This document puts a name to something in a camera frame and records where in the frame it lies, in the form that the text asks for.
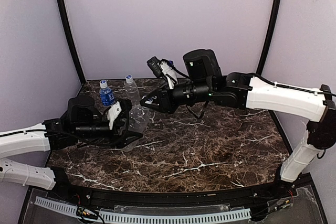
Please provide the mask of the clear plastic bottle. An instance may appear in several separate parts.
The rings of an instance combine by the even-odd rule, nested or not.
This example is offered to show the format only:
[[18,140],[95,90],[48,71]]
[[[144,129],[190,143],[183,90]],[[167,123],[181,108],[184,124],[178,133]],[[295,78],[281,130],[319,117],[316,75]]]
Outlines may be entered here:
[[144,133],[144,130],[149,122],[149,109],[141,106],[135,106],[130,111],[129,131]]

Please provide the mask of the blue label water bottle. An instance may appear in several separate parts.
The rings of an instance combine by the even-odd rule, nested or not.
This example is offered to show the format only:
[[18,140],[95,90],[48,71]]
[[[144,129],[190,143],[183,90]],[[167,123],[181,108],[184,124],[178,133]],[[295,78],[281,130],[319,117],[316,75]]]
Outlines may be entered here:
[[113,91],[109,86],[106,89],[100,88],[99,95],[104,106],[111,106],[115,103]]

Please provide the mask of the white blue bottle cap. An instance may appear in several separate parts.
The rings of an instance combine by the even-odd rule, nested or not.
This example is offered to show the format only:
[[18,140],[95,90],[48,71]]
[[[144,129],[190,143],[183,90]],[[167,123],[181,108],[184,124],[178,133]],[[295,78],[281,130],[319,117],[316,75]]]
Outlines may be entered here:
[[152,98],[146,100],[146,104],[152,104],[152,103],[153,103],[153,99]]

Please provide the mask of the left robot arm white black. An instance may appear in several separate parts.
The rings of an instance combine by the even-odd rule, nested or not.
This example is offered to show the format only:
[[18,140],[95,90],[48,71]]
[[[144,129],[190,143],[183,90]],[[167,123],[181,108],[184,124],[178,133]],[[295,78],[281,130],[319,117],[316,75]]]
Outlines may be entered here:
[[1,181],[46,190],[68,185],[68,176],[62,168],[31,166],[10,157],[62,150],[78,143],[124,148],[143,136],[130,129],[131,108],[130,100],[119,99],[100,113],[92,97],[79,95],[68,101],[67,110],[60,118],[1,133]]

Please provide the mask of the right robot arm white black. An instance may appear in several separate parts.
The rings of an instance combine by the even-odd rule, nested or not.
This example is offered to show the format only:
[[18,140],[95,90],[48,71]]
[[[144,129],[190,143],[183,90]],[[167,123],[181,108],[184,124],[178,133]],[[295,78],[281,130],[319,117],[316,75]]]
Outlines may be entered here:
[[335,103],[327,85],[302,88],[269,81],[256,73],[232,72],[222,75],[215,53],[198,49],[183,56],[186,81],[166,59],[152,57],[148,67],[165,83],[149,94],[149,108],[174,113],[178,107],[210,102],[236,109],[260,109],[292,114],[308,120],[306,132],[278,169],[277,181],[290,184],[321,151],[335,144]]

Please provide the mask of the clear bottle at back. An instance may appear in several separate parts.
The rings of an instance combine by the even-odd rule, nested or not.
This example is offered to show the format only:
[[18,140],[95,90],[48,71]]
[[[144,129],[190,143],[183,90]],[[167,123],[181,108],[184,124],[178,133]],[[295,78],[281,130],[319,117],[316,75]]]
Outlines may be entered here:
[[132,104],[134,106],[138,105],[140,103],[140,93],[135,80],[132,83],[126,83],[125,81],[124,89],[128,99],[132,102]]

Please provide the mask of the black front table rail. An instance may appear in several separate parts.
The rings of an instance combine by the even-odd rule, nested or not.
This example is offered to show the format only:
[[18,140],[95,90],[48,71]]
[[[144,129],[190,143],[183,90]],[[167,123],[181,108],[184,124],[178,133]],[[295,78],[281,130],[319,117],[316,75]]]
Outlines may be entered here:
[[287,188],[276,188],[276,184],[266,183],[237,189],[203,191],[198,193],[136,193],[104,190],[72,184],[59,184],[47,195],[92,208],[113,209],[116,205],[135,207],[198,207],[228,204],[231,207],[259,207],[268,201],[289,196],[288,190],[296,191],[303,182],[300,174]]

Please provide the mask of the right black frame post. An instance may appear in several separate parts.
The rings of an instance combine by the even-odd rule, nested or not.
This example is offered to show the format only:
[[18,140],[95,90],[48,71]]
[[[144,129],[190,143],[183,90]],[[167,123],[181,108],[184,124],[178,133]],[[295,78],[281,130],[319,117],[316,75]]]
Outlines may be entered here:
[[264,40],[263,48],[261,51],[261,55],[260,55],[257,70],[256,70],[256,73],[259,75],[262,75],[265,64],[266,64],[266,60],[267,60],[268,53],[269,53],[269,48],[272,42],[272,37],[274,34],[276,22],[277,22],[280,2],[281,0],[273,0],[272,2],[270,18],[269,18],[266,35],[265,35],[265,40]]

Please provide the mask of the black frame post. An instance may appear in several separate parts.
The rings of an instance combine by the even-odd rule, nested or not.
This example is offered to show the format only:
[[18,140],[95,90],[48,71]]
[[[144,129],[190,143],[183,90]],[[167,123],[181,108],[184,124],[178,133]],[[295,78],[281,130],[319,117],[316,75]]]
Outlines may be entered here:
[[57,5],[58,5],[59,15],[60,15],[62,27],[64,30],[65,38],[66,38],[67,45],[70,51],[72,63],[75,67],[80,84],[81,86],[83,86],[86,84],[86,78],[85,78],[85,74],[83,72],[83,69],[82,69],[82,66],[79,60],[75,41],[72,35],[70,22],[69,22],[67,10],[66,10],[65,0],[57,0]]
[[266,64],[266,60],[267,60],[268,53],[269,53],[269,48],[272,42],[272,37],[274,34],[276,22],[277,22],[280,2],[281,0],[273,0],[272,2],[270,18],[269,18],[266,35],[265,35],[265,40],[264,40],[263,48],[261,51],[261,55],[260,55],[257,70],[256,70],[256,73],[259,75],[262,75],[265,64]]

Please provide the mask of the left black frame post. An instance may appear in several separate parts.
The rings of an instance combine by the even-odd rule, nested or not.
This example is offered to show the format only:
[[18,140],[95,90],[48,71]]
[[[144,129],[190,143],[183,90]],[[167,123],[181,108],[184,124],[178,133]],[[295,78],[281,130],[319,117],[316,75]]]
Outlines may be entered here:
[[66,10],[65,0],[57,0],[57,5],[58,5],[59,15],[60,15],[62,27],[64,30],[65,38],[66,38],[67,45],[70,51],[72,63],[75,67],[80,84],[81,86],[83,86],[86,84],[86,78],[85,78],[85,74],[83,72],[83,69],[82,69],[82,66],[79,60],[75,41],[72,35],[70,22],[69,22],[67,10]]

